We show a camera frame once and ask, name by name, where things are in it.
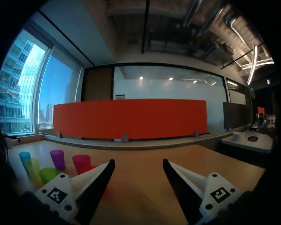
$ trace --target sky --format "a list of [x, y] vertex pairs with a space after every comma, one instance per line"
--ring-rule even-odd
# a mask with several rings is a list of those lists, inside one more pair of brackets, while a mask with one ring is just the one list
[[50, 56], [46, 66], [40, 89], [39, 106], [46, 116], [47, 105], [66, 103], [67, 86], [71, 82], [73, 70]]

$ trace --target white desk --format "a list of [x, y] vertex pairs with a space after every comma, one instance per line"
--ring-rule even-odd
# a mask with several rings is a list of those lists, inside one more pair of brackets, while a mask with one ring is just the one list
[[[255, 152], [270, 154], [272, 145], [273, 145], [273, 139], [268, 136], [267, 134], [261, 134], [255, 131], [244, 131], [244, 136], [240, 140], [234, 141], [233, 135], [229, 136], [227, 138], [222, 139], [222, 143], [228, 144], [231, 146], [243, 148], [252, 150]], [[248, 137], [250, 136], [256, 136], [258, 137], [257, 141], [248, 141]]]

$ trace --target ceiling duct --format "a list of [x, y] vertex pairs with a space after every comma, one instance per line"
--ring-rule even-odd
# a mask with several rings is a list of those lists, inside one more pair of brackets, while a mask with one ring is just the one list
[[219, 15], [223, 12], [224, 8], [226, 7], [226, 4], [222, 1], [218, 4], [218, 6], [215, 8], [215, 10], [212, 12], [210, 17], [206, 20], [205, 24], [201, 28], [201, 30], [198, 33], [198, 36], [201, 36], [203, 33], [205, 33], [211, 24], [219, 17]]
[[201, 2], [202, 2], [202, 0], [193, 0], [193, 2], [191, 3], [191, 5], [187, 11], [186, 17], [183, 22], [184, 27], [188, 27], [190, 25], [191, 20], [192, 20], [194, 14], [197, 12]]
[[227, 13], [227, 16], [225, 18], [225, 24], [226, 26], [231, 29], [239, 38], [240, 40], [244, 43], [244, 45], [249, 49], [252, 50], [250, 45], [246, 42], [246, 40], [240, 35], [240, 33], [233, 27], [233, 23], [236, 21], [237, 16], [235, 15], [234, 11], [231, 11]]

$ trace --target table surface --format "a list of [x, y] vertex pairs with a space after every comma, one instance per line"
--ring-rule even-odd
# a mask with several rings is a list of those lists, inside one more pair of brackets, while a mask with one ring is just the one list
[[[271, 153], [272, 145], [273, 145], [273, 139], [267, 135], [267, 134], [261, 134], [256, 131], [244, 131], [244, 135], [240, 140], [234, 141], [233, 135], [229, 136], [227, 138], [223, 138], [222, 142], [224, 144], [228, 144], [235, 147], [240, 147], [256, 152]], [[248, 137], [250, 136], [256, 136], [258, 137], [257, 141], [248, 141]]]
[[50, 151], [64, 151], [66, 170], [76, 176], [72, 156], [87, 154], [92, 165], [115, 159], [115, 171], [91, 224], [175, 224], [187, 221], [163, 171], [163, 159], [179, 164], [203, 176], [218, 172], [241, 191], [252, 190], [264, 169], [198, 145], [157, 150], [98, 150], [72, 147], [49, 141], [14, 146], [9, 159], [22, 191], [33, 188], [19, 159], [22, 151], [30, 152], [40, 168], [53, 167]]

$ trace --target orange partition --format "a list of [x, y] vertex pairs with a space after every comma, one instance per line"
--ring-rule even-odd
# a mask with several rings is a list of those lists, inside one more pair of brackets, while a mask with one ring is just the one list
[[265, 116], [265, 109], [264, 108], [261, 108], [261, 107], [257, 107], [258, 109], [258, 113], [263, 113], [263, 116]]
[[54, 105], [54, 133], [92, 139], [170, 138], [207, 132], [206, 102], [182, 99], [101, 100]]

